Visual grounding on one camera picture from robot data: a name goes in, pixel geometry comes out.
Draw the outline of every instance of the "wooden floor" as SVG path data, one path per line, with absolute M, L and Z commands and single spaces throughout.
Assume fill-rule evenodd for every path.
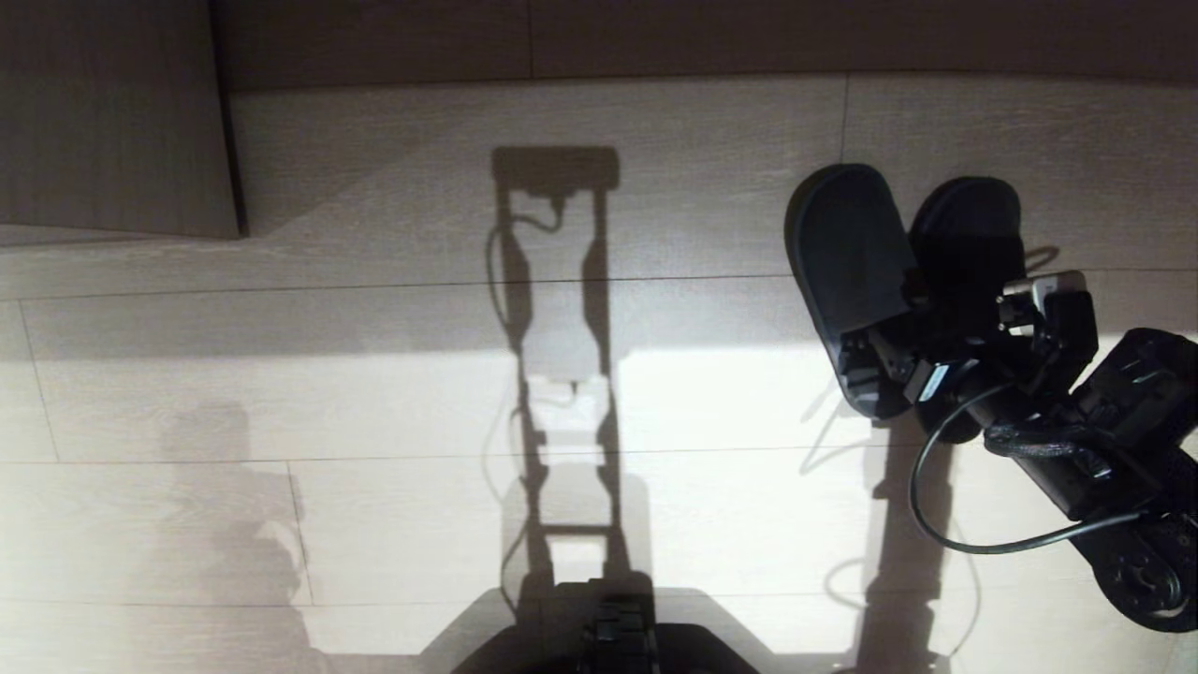
M 908 557 L 879 569 L 875 487 L 919 437 L 840 402 L 781 245 L 791 192 L 830 163 L 882 170 L 908 221 L 940 182 L 997 175 L 1028 248 L 1055 248 L 1043 268 L 1087 272 L 1103 353 L 1140 324 L 1194 339 L 1193 87 L 828 74 L 231 107 L 248 238 L 0 249 L 0 670 L 453 670 L 515 620 L 498 590 L 516 594 L 506 551 L 527 515 L 521 368 L 586 371 L 606 350 L 629 552 L 662 620 L 761 672 L 909 672 L 918 648 L 967 674 L 1193 672 L 1193 634 L 1123 619 L 1067 545 L 928 569 L 903 512 Z M 525 145 L 613 148 L 619 186 L 605 267 L 583 263 L 585 194 L 557 233 L 521 235 L 520 363 L 488 255 L 492 151 Z M 585 321 L 597 296 L 610 345 Z M 588 459 L 555 460 L 543 517 L 601 516 Z M 1063 522 L 978 445 L 951 482 L 972 542 Z M 585 579 L 593 551 L 569 544 L 559 579 Z M 558 600 L 528 601 L 540 631 L 480 670 L 571 643 Z M 927 602 L 928 643 L 904 643 L 896 617 Z

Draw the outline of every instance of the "black cable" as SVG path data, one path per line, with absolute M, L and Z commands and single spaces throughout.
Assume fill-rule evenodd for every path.
M 1123 524 L 1124 522 L 1131 522 L 1133 520 L 1138 520 L 1143 514 L 1124 512 L 1095 520 L 1093 522 L 1082 522 L 1072 527 L 1066 527 L 1064 529 L 1058 529 L 1057 532 L 1051 532 L 1048 534 L 1043 534 L 1040 536 L 1033 536 L 1030 539 L 1024 539 L 1022 541 L 999 544 L 996 546 L 970 546 L 968 544 L 961 544 L 946 539 L 944 535 L 942 535 L 939 532 L 932 528 L 932 526 L 927 522 L 927 520 L 924 518 L 924 511 L 920 510 L 919 508 L 919 474 L 924 469 L 924 462 L 927 461 L 927 455 L 931 454 L 932 447 L 936 445 L 936 441 L 939 439 L 940 433 L 954 419 L 963 414 L 967 409 L 969 409 L 970 406 L 978 405 L 981 401 L 985 401 L 986 399 L 993 396 L 994 394 L 1005 391 L 1011 387 L 1014 387 L 1014 383 L 1010 382 L 1006 384 L 1000 384 L 992 389 L 987 389 L 986 391 L 982 391 L 981 394 L 978 394 L 976 396 L 962 402 L 952 411 L 951 414 L 949 414 L 949 417 L 945 417 L 943 420 L 940 420 L 940 423 L 936 425 L 936 429 L 932 431 L 932 433 L 927 437 L 927 442 L 924 443 L 924 449 L 919 451 L 919 457 L 915 459 L 915 466 L 910 470 L 910 486 L 908 490 L 910 512 L 912 515 L 915 516 L 915 523 L 919 524 L 919 528 L 922 529 L 925 534 L 931 536 L 937 544 L 940 544 L 942 546 L 951 551 L 957 551 L 961 553 L 969 553 L 969 554 L 1008 554 L 1008 553 L 1030 551 L 1033 548 L 1040 548 L 1047 545 L 1066 541 L 1069 539 L 1072 539 L 1073 536 L 1081 536 L 1082 534 L 1089 534 L 1090 532 L 1097 532 L 1099 529 L 1105 529 L 1107 527 L 1113 527 L 1115 524 Z

